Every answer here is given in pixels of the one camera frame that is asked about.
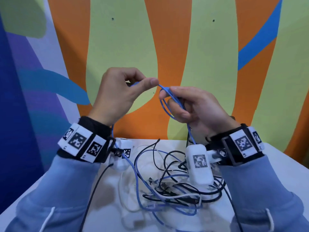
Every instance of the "white table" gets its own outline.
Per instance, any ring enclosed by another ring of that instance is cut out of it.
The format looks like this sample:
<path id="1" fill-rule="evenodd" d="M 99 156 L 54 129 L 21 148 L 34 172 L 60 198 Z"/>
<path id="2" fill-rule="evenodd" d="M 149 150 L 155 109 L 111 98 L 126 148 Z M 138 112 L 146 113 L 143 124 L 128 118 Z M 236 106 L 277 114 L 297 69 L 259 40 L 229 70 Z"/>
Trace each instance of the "white table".
<path id="1" fill-rule="evenodd" d="M 155 140 L 133 140 L 134 146 L 149 145 Z M 185 141 L 179 140 L 161 140 L 157 144 L 159 150 L 166 152 L 172 150 L 185 150 Z M 269 160 L 281 180 L 282 184 L 290 191 L 296 193 L 303 201 L 305 206 L 304 216 L 309 219 L 309 169 L 300 165 L 284 153 L 269 144 L 265 144 L 264 153 L 268 155 Z M 152 152 L 146 152 L 139 160 L 139 170 L 145 177 L 155 175 L 156 172 L 151 166 Z M 100 172 L 107 166 L 108 162 L 102 164 Z M 144 231 L 157 232 L 169 231 L 165 227 L 159 226 L 151 214 L 147 212 L 130 213 L 124 209 L 119 200 L 118 182 L 121 173 L 112 169 L 106 171 L 101 179 L 92 200 L 88 217 L 84 226 L 84 232 L 90 231 Z M 7 210 L 0 215 L 0 231 L 4 231 L 8 223 L 15 216 L 15 208 L 20 199 L 27 193 L 37 187 L 41 179 L 34 183 L 21 197 L 19 197 Z M 208 208 L 200 210 L 197 216 L 189 217 L 168 210 L 161 213 L 161 218 L 170 226 L 177 227 L 180 230 L 190 231 L 229 231 L 229 224 L 233 218 L 234 212 L 230 202 L 222 192 L 222 198 L 209 204 Z M 136 206 L 134 200 L 125 199 L 130 208 Z"/>

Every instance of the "hand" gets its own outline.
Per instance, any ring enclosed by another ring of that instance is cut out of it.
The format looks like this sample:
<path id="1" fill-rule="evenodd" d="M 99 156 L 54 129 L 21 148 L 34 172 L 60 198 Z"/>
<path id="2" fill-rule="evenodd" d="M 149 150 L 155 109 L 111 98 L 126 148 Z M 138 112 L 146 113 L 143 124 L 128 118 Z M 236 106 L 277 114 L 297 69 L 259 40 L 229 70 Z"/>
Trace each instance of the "hand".
<path id="1" fill-rule="evenodd" d="M 129 87 L 126 81 L 140 83 Z M 88 117 L 111 126 L 129 111 L 138 96 L 158 85 L 157 78 L 146 78 L 137 68 L 109 68 L 102 76 L 98 95 Z"/>
<path id="2" fill-rule="evenodd" d="M 192 129 L 205 137 L 209 138 L 240 126 L 211 93 L 196 87 L 171 86 L 170 90 L 176 97 L 182 98 L 186 109 L 182 109 L 170 98 L 168 106 L 175 119 L 180 123 L 188 123 Z M 159 94 L 160 99 L 168 96 L 164 90 Z"/>

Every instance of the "mural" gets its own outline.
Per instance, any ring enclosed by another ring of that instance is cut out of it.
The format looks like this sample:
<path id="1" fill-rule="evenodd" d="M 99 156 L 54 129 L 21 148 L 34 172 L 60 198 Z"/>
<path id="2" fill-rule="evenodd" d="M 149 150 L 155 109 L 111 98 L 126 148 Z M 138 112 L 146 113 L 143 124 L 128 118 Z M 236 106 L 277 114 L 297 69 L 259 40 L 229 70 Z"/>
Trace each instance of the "mural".
<path id="1" fill-rule="evenodd" d="M 210 91 L 297 161 L 309 147 L 308 0 L 0 0 L 0 13 L 45 170 L 111 66 Z M 158 93 L 115 136 L 185 140 Z"/>

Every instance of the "yellow-green shape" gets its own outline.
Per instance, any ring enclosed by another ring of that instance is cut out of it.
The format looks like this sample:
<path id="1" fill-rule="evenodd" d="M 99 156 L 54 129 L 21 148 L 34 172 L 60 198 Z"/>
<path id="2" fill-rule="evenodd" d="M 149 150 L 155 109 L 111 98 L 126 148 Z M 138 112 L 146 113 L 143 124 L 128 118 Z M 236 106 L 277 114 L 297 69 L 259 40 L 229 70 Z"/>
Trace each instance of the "yellow-green shape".
<path id="1" fill-rule="evenodd" d="M 238 63 L 235 0 L 192 0 L 191 29 L 181 86 L 195 86 L 215 95 L 231 114 Z M 168 138 L 185 140 L 186 124 L 170 118 Z"/>
<path id="2" fill-rule="evenodd" d="M 262 140 L 284 151 L 309 88 L 309 1 L 283 0 L 276 46 L 253 117 Z"/>
<path id="3" fill-rule="evenodd" d="M 94 103 L 102 74 L 109 67 L 136 67 L 158 77 L 155 44 L 144 0 L 91 0 L 86 85 Z M 148 102 L 156 88 L 144 92 L 128 113 Z"/>
<path id="4" fill-rule="evenodd" d="M 45 35 L 43 0 L 0 0 L 0 14 L 7 32 L 34 38 Z"/>

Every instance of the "light blue sweatshirt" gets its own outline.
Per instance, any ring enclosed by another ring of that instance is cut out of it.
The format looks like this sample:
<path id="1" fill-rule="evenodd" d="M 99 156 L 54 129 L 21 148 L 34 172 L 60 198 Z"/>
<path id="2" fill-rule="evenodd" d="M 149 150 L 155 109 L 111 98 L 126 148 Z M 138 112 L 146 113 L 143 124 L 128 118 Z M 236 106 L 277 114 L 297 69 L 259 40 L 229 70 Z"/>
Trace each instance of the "light blue sweatshirt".
<path id="1" fill-rule="evenodd" d="M 45 221 L 44 232 L 79 231 L 99 167 L 56 156 L 38 187 L 18 203 L 6 232 L 38 232 Z M 267 156 L 220 169 L 244 231 L 270 231 L 272 225 L 273 231 L 309 231 L 302 201 L 283 187 Z M 235 218 L 231 231 L 239 231 Z"/>

